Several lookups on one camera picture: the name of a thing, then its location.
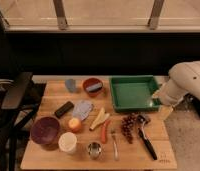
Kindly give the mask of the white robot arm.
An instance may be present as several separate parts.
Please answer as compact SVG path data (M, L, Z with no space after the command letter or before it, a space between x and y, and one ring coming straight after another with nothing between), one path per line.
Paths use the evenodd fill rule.
M191 94L200 117L200 61L177 63L168 75L169 80L153 93L152 98L158 98L163 105L175 106Z

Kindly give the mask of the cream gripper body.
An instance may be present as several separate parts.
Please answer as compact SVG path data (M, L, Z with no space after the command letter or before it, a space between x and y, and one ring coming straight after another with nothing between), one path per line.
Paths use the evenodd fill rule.
M172 106L161 105L158 110L158 118L161 120L166 120L172 112Z

